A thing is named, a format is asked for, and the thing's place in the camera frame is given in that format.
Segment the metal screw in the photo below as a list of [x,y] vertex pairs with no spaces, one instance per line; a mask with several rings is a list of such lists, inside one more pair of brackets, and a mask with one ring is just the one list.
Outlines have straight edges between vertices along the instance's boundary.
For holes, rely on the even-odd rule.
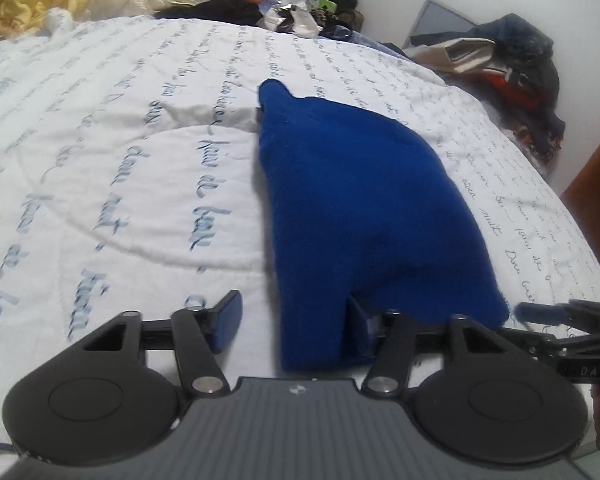
[[398,389],[398,381],[380,375],[371,379],[366,386],[377,394],[390,394]]
[[194,380],[191,386],[201,394],[214,394],[222,390],[224,383],[217,377],[203,376]]

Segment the bed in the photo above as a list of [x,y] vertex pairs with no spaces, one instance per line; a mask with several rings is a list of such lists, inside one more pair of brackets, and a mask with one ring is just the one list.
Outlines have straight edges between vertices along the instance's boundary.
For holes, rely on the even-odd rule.
[[[281,374],[256,156],[267,78],[418,132],[471,209],[509,306],[600,301],[600,266],[558,197],[480,103],[433,72],[254,27],[78,24],[53,9],[38,35],[0,42],[0,409],[15,381],[120,311],[166,318],[232,288],[245,312],[224,373],[232,383]],[[166,352],[149,364],[176,377]],[[437,366],[423,360],[412,383]]]

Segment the bed sheet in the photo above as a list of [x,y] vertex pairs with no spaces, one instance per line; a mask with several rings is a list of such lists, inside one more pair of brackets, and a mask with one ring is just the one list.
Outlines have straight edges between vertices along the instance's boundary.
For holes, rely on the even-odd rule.
[[[600,267],[558,197],[481,104],[433,72],[259,28],[145,16],[77,24],[54,9],[41,34],[0,43],[0,409],[15,381],[120,311],[165,318],[231,288],[245,311],[223,357],[228,379],[280,375],[257,161],[256,89],[267,78],[426,139],[474,214],[509,305],[600,301]],[[170,355],[149,362],[175,377]],[[435,367],[424,360],[414,377]]]

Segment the blue cloth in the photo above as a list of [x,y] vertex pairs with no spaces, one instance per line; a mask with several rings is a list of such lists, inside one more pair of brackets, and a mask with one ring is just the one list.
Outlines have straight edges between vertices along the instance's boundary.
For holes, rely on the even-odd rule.
[[422,322],[462,313],[502,325],[482,235],[419,135],[360,108],[297,99],[276,80],[259,95],[285,370],[362,362],[344,330],[352,292]]

